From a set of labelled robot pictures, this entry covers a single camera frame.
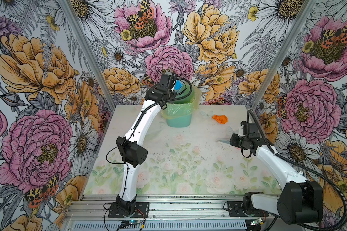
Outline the large orange paper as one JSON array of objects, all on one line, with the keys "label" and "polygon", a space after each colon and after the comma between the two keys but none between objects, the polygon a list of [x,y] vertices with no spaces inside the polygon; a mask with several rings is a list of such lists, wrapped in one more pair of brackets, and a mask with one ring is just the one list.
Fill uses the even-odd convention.
[{"label": "large orange paper", "polygon": [[214,119],[219,124],[226,124],[228,122],[228,118],[225,115],[213,115],[212,119]]}]

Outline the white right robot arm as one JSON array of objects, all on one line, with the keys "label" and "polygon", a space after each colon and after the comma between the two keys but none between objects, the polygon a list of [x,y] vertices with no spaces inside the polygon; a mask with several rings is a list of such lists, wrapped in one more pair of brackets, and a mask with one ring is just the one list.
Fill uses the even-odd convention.
[{"label": "white right robot arm", "polygon": [[320,222],[323,218],[323,190],[319,184],[308,181],[288,161],[282,160],[268,139],[260,137],[256,123],[242,121],[239,132],[232,135],[230,145],[249,150],[268,167],[281,188],[279,196],[246,193],[242,211],[253,215],[263,210],[280,217],[286,224]]}]

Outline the grey-green plastic dustpan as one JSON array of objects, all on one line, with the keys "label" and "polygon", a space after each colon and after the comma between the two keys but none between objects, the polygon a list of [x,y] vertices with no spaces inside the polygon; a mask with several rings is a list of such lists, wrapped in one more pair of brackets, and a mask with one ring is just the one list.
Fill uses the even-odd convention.
[{"label": "grey-green plastic dustpan", "polygon": [[[180,89],[179,92],[175,92],[176,96],[175,99],[176,101],[174,101],[174,104],[185,104],[185,103],[189,103],[192,98],[194,97],[194,87],[192,86],[192,84],[190,82],[184,81],[184,80],[179,80],[183,83],[182,88]],[[181,100],[177,100],[178,98],[184,97],[186,95],[188,95],[190,92],[190,95],[181,99]]]}]

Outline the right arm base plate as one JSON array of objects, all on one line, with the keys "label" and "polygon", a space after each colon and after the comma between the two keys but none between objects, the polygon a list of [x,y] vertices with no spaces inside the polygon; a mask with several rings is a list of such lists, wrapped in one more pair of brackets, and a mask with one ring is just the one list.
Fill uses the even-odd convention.
[{"label": "right arm base plate", "polygon": [[226,201],[223,209],[228,212],[230,217],[268,217],[268,212],[255,209],[252,205],[246,206],[241,201]]}]

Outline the blue paper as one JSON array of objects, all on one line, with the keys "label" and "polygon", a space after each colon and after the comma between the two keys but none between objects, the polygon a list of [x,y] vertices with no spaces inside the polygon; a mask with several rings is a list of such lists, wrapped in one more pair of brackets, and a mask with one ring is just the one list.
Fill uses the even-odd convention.
[{"label": "blue paper", "polygon": [[177,80],[176,82],[175,82],[175,86],[174,86],[174,91],[175,92],[179,92],[180,91],[180,89],[182,88],[182,86],[183,86],[183,83],[181,82],[181,81],[179,81],[179,80]]}]

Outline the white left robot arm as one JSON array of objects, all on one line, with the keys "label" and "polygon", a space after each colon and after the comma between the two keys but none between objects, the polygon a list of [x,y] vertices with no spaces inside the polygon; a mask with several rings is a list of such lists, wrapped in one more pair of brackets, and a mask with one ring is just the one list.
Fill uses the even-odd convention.
[{"label": "white left robot arm", "polygon": [[175,98],[173,89],[177,80],[177,74],[162,74],[160,81],[146,92],[142,109],[131,128],[124,137],[116,140],[124,164],[122,187],[116,204],[118,211],[125,216],[132,216],[136,207],[138,172],[148,154],[143,141],[156,115]]}]

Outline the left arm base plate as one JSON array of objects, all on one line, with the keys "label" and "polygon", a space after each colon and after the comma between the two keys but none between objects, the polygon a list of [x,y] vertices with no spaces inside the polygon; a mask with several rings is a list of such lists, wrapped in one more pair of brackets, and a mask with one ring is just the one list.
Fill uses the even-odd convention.
[{"label": "left arm base plate", "polygon": [[149,202],[135,202],[126,205],[112,203],[108,209],[108,218],[147,218]]}]

